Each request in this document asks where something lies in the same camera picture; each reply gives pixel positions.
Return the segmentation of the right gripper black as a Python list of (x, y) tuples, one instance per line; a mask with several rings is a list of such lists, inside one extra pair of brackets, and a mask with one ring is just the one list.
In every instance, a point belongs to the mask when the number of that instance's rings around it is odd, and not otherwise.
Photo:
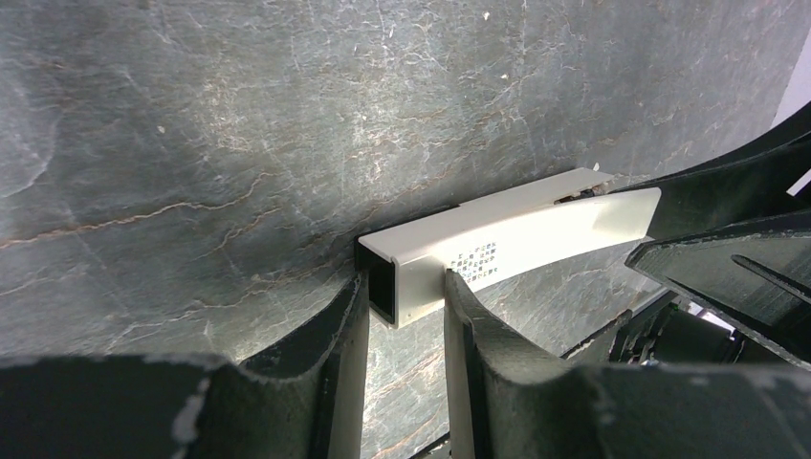
[(625, 263), (675, 292), (656, 291), (562, 357), (627, 364), (740, 361), (746, 338), (709, 321), (704, 309), (692, 314), (683, 295), (809, 369), (810, 214), (799, 210), (810, 209), (810, 187), (790, 193), (809, 170), (806, 104), (720, 157), (623, 187), (661, 190), (647, 235), (667, 240), (639, 245)]

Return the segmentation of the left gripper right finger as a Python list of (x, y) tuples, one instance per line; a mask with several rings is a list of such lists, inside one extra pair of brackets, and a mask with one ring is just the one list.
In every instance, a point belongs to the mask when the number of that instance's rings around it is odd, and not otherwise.
[(565, 360), (444, 281), (455, 458), (806, 458), (810, 375), (792, 365)]

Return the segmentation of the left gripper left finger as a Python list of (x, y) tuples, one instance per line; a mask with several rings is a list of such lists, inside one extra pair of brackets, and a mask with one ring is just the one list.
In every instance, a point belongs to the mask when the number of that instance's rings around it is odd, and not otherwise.
[(5, 458), (356, 458), (368, 281), (234, 362), (215, 354), (1, 361)]

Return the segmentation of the white remote battery cover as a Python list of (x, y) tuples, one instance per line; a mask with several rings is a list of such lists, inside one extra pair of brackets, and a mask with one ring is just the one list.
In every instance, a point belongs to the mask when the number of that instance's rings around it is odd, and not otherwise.
[(476, 292), (541, 266), (644, 238), (661, 195), (654, 187), (553, 205), (467, 231), (447, 241), (438, 258)]

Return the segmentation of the white remote control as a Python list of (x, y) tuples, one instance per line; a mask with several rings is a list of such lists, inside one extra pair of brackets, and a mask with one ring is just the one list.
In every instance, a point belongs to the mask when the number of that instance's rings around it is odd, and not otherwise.
[(497, 251), (512, 238), (497, 225), (568, 198), (598, 194), (613, 178), (576, 168), (361, 234), (355, 262), (368, 273), (372, 310), (398, 329), (443, 307), (448, 269), (480, 288), (500, 281), (505, 273)]

